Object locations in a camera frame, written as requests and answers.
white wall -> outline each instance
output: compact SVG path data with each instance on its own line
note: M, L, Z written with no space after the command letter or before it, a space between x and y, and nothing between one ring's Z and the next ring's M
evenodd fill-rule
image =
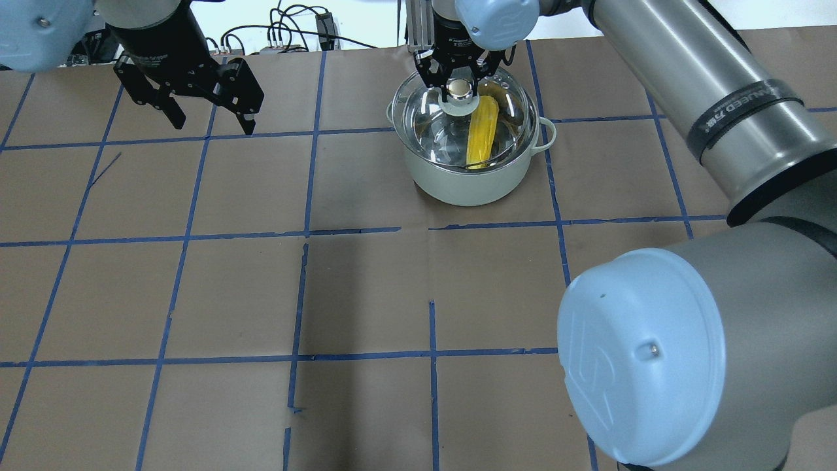
M396 0L283 0L282 3L283 8L294 3L322 5L334 13L340 35L377 47L395 46L399 36L403 37L403 30L401 34L396 30ZM714 0L712 3L738 29L837 24L837 0ZM226 0L223 3L195 2L192 10L203 33L218 40L233 26L268 24L268 11L275 6L275 0ZM295 18L302 29L316 31L312 14ZM264 29L253 28L236 34L244 41L248 54L267 46ZM577 9L565 15L541 18L529 38L595 35L599 35L599 31ZM313 50L318 41L316 37L310 37L309 43ZM343 49L358 47L349 43L342 45Z

glass lid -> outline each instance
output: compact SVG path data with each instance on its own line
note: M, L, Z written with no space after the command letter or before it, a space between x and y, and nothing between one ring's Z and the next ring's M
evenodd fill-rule
M477 91L492 97L499 111L493 143L487 158L479 162L467 160L471 120L475 113L452 109L442 103L441 90L428 89L418 73L407 78L392 103L392 118L402 142L420 157L442 167L481 171L522 154L531 142L537 123L535 108L514 77L497 69L491 77L480 81Z

black connector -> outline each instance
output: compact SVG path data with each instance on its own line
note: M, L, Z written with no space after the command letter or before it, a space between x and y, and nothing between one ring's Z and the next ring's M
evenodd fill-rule
M316 31L320 34L320 50L334 50L337 28L331 12L316 15Z

yellow object in pot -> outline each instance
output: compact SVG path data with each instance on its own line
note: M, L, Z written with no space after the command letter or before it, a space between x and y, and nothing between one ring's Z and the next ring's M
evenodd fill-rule
M493 96L480 96L480 104L471 114L470 128L468 129L468 155L465 163L468 168L485 168L485 162L491 158L491 146L494 144L494 134L497 130L497 117L500 115L500 106Z

blue plastic cap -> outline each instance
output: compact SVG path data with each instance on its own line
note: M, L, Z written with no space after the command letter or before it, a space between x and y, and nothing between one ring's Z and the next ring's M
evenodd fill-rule
M456 13L476 45L503 50L531 33L541 4L538 0L458 0Z
M92 16L93 0L0 0L0 64L22 72L63 64Z
M558 354L579 420L621 463L686 455L721 402L721 315L700 273L661 249L632 251L569 286Z

